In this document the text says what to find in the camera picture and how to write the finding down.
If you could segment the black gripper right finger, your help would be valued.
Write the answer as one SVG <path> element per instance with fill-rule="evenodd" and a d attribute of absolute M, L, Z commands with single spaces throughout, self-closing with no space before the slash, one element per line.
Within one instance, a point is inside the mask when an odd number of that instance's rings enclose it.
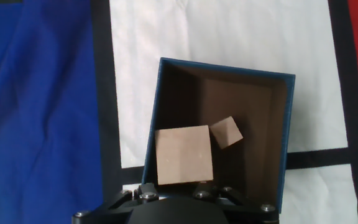
<path fill-rule="evenodd" d="M 229 223 L 279 224 L 275 206 L 253 202 L 232 187 L 219 188 L 211 182 L 200 182 L 193 198 L 217 205 Z"/>

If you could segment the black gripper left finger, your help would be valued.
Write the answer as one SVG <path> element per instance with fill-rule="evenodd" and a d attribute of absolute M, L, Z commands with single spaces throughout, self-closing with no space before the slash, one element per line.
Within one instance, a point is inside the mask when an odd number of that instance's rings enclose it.
<path fill-rule="evenodd" d="M 125 223 L 136 206 L 159 199 L 153 183 L 140 184 L 135 190 L 121 190 L 98 208 L 76 212 L 72 224 L 113 224 Z"/>

